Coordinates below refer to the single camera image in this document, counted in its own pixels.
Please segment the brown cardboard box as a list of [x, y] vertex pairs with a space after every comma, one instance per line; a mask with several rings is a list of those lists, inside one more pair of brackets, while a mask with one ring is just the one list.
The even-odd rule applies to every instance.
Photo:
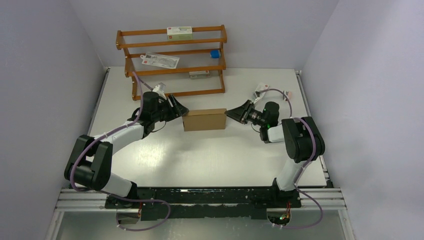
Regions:
[[226, 128], [226, 108], [190, 110], [182, 117], [185, 132], [224, 130]]

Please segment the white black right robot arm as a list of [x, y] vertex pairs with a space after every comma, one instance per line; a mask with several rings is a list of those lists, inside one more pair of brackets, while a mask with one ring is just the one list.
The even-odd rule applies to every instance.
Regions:
[[270, 193], [270, 202], [282, 207], [289, 200], [287, 191], [297, 190], [298, 182], [308, 165], [325, 152], [325, 142], [312, 117], [294, 117], [279, 120], [280, 106], [269, 101], [262, 111], [256, 110], [251, 100], [226, 110], [225, 115], [241, 124], [259, 126], [259, 137], [265, 144], [284, 143], [288, 157], [274, 179], [278, 188]]

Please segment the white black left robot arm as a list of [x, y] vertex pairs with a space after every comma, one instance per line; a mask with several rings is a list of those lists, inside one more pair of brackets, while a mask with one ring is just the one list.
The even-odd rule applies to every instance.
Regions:
[[170, 94], [161, 96], [154, 91], [142, 95], [140, 106], [121, 126], [97, 135], [81, 135], [75, 141], [64, 178], [74, 189], [82, 185], [90, 190], [118, 196], [126, 208], [139, 200], [137, 184], [112, 173], [114, 154], [127, 145], [146, 138], [158, 122], [170, 122], [189, 113], [189, 109]]

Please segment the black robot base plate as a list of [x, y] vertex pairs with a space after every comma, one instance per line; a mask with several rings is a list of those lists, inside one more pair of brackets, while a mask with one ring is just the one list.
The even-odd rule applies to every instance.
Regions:
[[276, 186], [207, 188], [138, 187], [138, 198], [129, 202], [108, 196], [106, 209], [141, 209], [141, 220], [238, 218], [268, 219], [268, 209], [300, 208], [296, 190], [280, 191]]

